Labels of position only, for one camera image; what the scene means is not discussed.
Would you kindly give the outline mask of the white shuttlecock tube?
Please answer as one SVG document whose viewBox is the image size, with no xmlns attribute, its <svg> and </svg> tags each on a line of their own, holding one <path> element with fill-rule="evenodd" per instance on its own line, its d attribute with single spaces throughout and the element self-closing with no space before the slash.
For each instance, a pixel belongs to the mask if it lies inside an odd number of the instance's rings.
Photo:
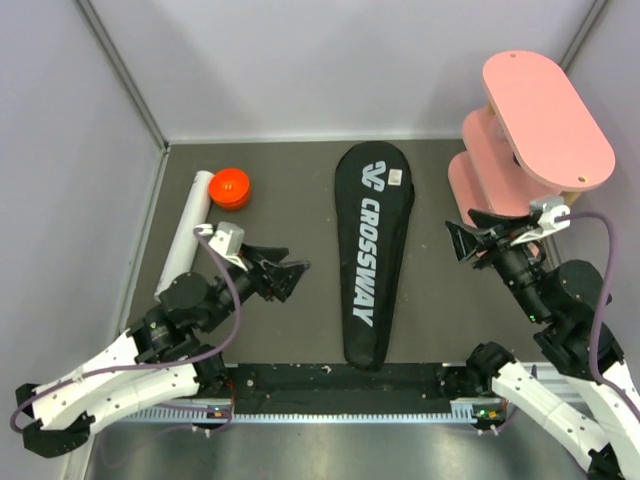
<svg viewBox="0 0 640 480">
<path fill-rule="evenodd" d="M 209 171 L 196 172 L 154 292 L 156 301 L 176 277 L 189 272 L 193 265 L 198 247 L 193 230 L 208 217 L 212 202 L 208 189 L 213 178 Z"/>
</svg>

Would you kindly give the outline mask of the black racket bag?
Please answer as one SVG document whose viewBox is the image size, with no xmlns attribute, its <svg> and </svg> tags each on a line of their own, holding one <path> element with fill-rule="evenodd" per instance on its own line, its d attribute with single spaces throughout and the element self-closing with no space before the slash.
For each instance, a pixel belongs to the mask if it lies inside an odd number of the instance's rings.
<svg viewBox="0 0 640 480">
<path fill-rule="evenodd" d="M 389 348 L 409 220 L 415 200 L 404 153 L 385 141 L 358 143 L 334 175 L 343 352 L 377 371 Z"/>
</svg>

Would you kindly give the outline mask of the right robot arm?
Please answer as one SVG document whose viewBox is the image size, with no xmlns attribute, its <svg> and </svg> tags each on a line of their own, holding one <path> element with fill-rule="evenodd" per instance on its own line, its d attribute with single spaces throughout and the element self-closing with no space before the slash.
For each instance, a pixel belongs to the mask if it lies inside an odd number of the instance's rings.
<svg viewBox="0 0 640 480">
<path fill-rule="evenodd" d="M 545 387 L 495 342 L 479 344 L 466 361 L 476 394 L 510 402 L 551 435 L 590 479 L 639 476 L 639 391 L 623 349 L 604 323 L 616 254 L 604 273 L 588 261 L 569 260 L 552 270 L 529 247 L 568 228 L 579 214 L 566 205 L 534 207 L 508 217 L 470 210 L 471 224 L 446 228 L 458 261 L 492 268 L 528 320 L 543 356 L 580 395 L 585 416 Z"/>
</svg>

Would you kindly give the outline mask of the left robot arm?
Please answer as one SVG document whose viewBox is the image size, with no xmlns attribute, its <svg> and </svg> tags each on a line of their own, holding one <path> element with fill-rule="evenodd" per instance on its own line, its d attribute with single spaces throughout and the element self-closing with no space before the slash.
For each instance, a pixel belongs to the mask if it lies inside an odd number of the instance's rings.
<svg viewBox="0 0 640 480">
<path fill-rule="evenodd" d="M 286 301 L 310 267 L 288 260 L 288 254 L 284 247 L 244 245 L 240 265 L 213 280 L 182 273 L 160 293 L 157 305 L 93 358 L 48 384 L 18 387 L 15 413 L 30 422 L 20 427 L 12 419 L 10 426 L 24 448 L 56 458 L 140 410 L 227 392 L 222 352 L 230 342 L 213 347 L 199 336 L 228 318 L 239 324 L 239 308 L 253 295 Z"/>
</svg>

